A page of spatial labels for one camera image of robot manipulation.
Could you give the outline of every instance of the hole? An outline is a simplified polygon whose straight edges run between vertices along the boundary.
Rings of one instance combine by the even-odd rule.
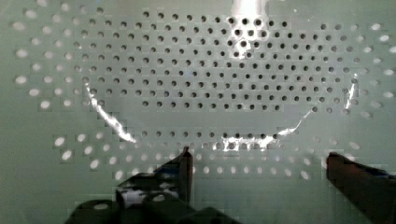
[[[377,31],[381,28],[381,25],[379,23],[374,23],[371,27],[373,30]]]
[[[262,25],[262,20],[255,20],[254,24],[256,24],[257,26],[261,26]]]
[[[19,49],[19,50],[17,50],[16,55],[19,58],[26,58],[28,56],[28,53],[25,49]]]
[[[247,25],[248,24],[248,19],[247,18],[242,19],[242,24]]]
[[[64,152],[64,154],[62,155],[62,160],[68,161],[71,157],[72,157],[72,151],[66,150],[66,152]]]
[[[50,102],[49,101],[43,101],[43,102],[41,102],[40,107],[42,109],[48,109],[48,108],[50,108]]]
[[[90,164],[91,169],[96,169],[99,165],[99,160],[93,160]]]
[[[25,25],[22,22],[16,21],[16,22],[12,23],[12,28],[14,28],[17,31],[22,31],[26,27],[25,27]]]
[[[389,40],[389,36],[388,35],[381,35],[379,37],[379,41],[381,42],[387,42]]]

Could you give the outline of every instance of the metal surface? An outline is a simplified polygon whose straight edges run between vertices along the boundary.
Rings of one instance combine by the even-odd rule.
[[[366,223],[324,160],[396,170],[394,8],[0,0],[1,222],[63,222],[189,145],[196,209]]]

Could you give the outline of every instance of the circular hole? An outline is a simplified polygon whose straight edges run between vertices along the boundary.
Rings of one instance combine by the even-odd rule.
[[[242,24],[247,25],[248,24],[248,19],[247,18],[242,19]]]

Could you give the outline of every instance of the perforated metal panel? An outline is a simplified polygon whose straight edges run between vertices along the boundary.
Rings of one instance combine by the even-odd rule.
[[[0,1],[0,220],[62,223],[188,145],[192,205],[367,223],[338,151],[394,173],[396,2]]]

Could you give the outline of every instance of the black object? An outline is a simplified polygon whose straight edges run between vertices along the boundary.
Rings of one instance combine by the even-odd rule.
[[[173,160],[152,174],[137,174],[117,186],[117,202],[123,208],[139,205],[149,193],[163,192],[190,201],[192,184],[192,155],[188,147]]]
[[[187,147],[152,174],[137,174],[118,185],[117,202],[79,205],[65,224],[239,224],[214,208],[195,211],[191,196],[192,156]]]
[[[109,200],[94,200],[80,204],[65,224],[117,223],[120,214],[118,203]]]
[[[332,152],[327,178],[375,224],[396,224],[396,176]]]
[[[145,223],[162,224],[240,224],[214,208],[200,211],[166,193],[150,194],[143,201]]]

